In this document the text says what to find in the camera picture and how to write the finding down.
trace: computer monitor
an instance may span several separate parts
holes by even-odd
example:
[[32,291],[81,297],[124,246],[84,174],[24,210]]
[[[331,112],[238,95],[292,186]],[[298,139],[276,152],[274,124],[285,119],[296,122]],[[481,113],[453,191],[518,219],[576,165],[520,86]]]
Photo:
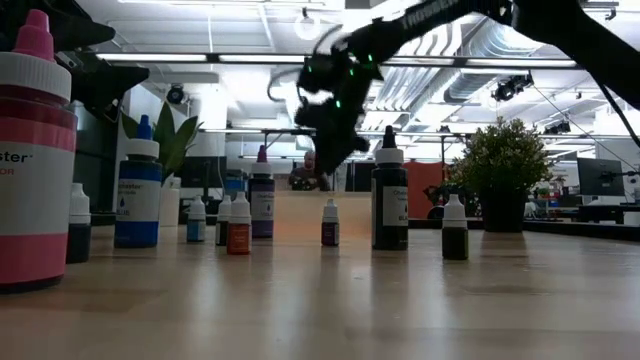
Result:
[[625,194],[620,161],[578,158],[578,177],[581,195]]

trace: bottle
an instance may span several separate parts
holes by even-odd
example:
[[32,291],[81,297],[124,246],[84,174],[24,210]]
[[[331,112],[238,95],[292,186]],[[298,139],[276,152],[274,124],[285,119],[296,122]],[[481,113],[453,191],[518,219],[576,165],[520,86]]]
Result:
[[0,53],[0,293],[64,275],[77,119],[53,45],[47,14],[30,10],[15,49]]
[[225,195],[218,206],[218,220],[216,221],[216,245],[227,246],[229,234],[229,217],[231,216],[231,197]]
[[376,250],[406,250],[409,246],[407,170],[404,153],[396,148],[393,127],[387,126],[377,168],[371,172],[372,246]]
[[442,257],[447,260],[467,260],[469,257],[467,217],[464,205],[456,194],[451,194],[449,202],[444,206]]
[[71,185],[71,207],[69,208],[69,237],[67,240],[67,264],[89,261],[91,247],[91,212],[89,197],[84,194],[82,184]]
[[271,165],[267,163],[267,149],[260,145],[257,162],[251,164],[249,203],[254,239],[273,239],[273,199],[276,183],[271,178]]
[[227,254],[248,255],[251,253],[251,209],[244,197],[244,191],[238,191],[231,203]]
[[207,231],[207,212],[200,196],[189,205],[187,216],[187,242],[203,242]]
[[340,220],[338,219],[338,207],[333,199],[327,200],[327,205],[322,212],[322,245],[338,246],[340,244]]
[[149,117],[142,115],[135,139],[127,143],[128,160],[120,162],[116,199],[116,248],[158,244],[162,165],[156,162],[160,145],[151,140]]

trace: pink bottle cap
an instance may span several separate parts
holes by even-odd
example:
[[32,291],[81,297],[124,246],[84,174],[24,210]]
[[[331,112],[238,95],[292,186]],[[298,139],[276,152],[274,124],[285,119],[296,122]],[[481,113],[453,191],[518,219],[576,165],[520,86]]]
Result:
[[53,36],[49,33],[49,16],[40,10],[29,10],[26,23],[20,28],[13,52],[55,62]]
[[260,145],[257,162],[267,162],[267,148],[264,145]]

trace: security camera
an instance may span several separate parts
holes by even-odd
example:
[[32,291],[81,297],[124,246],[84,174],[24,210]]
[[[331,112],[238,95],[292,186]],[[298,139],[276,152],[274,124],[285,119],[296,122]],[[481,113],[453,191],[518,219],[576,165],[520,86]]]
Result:
[[184,85],[172,84],[171,89],[167,92],[167,102],[173,105],[184,104],[187,101],[187,96],[184,93]]

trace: bottle cap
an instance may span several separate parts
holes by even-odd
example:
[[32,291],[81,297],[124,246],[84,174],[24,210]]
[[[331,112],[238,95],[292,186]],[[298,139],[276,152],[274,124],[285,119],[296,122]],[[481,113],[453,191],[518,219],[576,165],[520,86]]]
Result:
[[225,195],[218,205],[218,221],[229,221],[231,216],[231,196]]
[[338,207],[333,202],[333,199],[327,200],[327,205],[324,207],[324,211],[322,212],[323,218],[338,218]]
[[207,211],[200,196],[195,196],[189,205],[189,220],[206,220]]
[[0,53],[0,85],[12,85],[55,95],[68,104],[71,74],[56,64],[49,17],[30,10],[20,28],[13,52]]
[[140,124],[138,124],[138,132],[134,139],[129,139],[127,144],[127,155],[142,155],[158,158],[160,154],[160,144],[151,140],[151,125],[149,124],[149,116],[142,115]]
[[258,160],[251,164],[251,173],[271,175],[271,165],[267,162],[266,146],[260,145],[260,150],[258,150]]
[[238,191],[236,199],[231,203],[231,223],[251,224],[251,207],[244,196],[244,191]]
[[71,184],[71,204],[69,206],[69,224],[90,224],[89,197],[82,190],[82,184]]
[[460,202],[457,194],[451,194],[449,196],[449,202],[444,206],[442,227],[467,228],[467,217],[464,212],[464,205]]
[[382,138],[382,148],[376,151],[377,164],[402,164],[404,162],[404,152],[396,148],[396,135],[393,126],[387,125]]

